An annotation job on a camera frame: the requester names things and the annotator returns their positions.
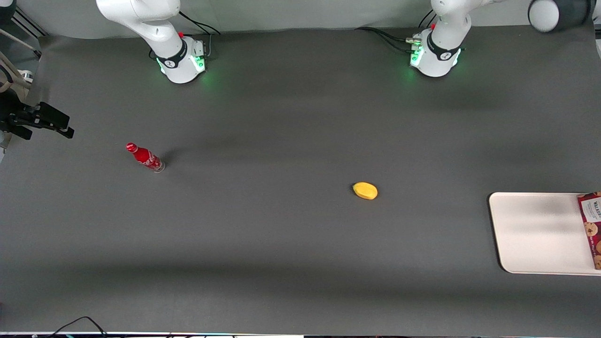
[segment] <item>cookie package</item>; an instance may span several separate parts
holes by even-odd
[[[601,270],[601,191],[578,196],[580,216],[587,232],[588,244],[593,254],[596,270]]]

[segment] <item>red bottle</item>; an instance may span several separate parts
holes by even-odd
[[[128,152],[133,154],[136,161],[148,169],[154,170],[155,173],[160,173],[165,169],[165,163],[160,160],[155,154],[146,148],[140,148],[134,143],[127,143],[125,146]]]

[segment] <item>gray table surface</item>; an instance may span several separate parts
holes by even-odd
[[[601,279],[503,271],[487,210],[599,189],[593,35],[474,28],[431,79],[369,32],[232,34],[185,85],[46,39],[32,98],[76,133],[0,165],[0,330],[598,337]]]

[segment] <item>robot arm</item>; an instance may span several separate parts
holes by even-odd
[[[413,36],[421,40],[421,45],[416,47],[411,66],[433,78],[446,75],[457,63],[461,52],[459,46],[472,28],[469,12],[503,1],[505,0],[431,0],[432,9],[439,19],[434,30],[428,28]]]
[[[69,127],[69,116],[46,102],[36,106],[22,103],[12,88],[0,93],[0,132],[31,139],[33,134],[25,126],[49,129],[66,138],[73,138],[75,131]]]
[[[461,53],[460,45],[472,28],[469,13],[479,7],[505,0],[431,0],[439,16],[434,29],[415,34],[410,65],[434,78],[446,75]],[[532,0],[528,10],[531,25],[541,32],[582,25],[593,11],[601,13],[597,0]]]
[[[167,21],[179,13],[179,0],[97,0],[96,4],[105,18],[138,33],[158,57],[171,57],[182,48],[182,40]]]
[[[180,0],[96,0],[105,18],[139,34],[172,82],[190,82],[205,70],[204,45],[181,37],[167,21],[180,11]]]

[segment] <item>white backdrop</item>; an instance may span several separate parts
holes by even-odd
[[[136,36],[106,20],[95,0],[17,0],[19,7],[51,34],[78,38]],[[479,8],[476,26],[527,25],[529,0]],[[347,29],[363,25],[413,27],[432,9],[429,0],[182,0],[182,11],[221,31],[293,28]],[[186,33],[199,30],[181,17],[171,20]]]

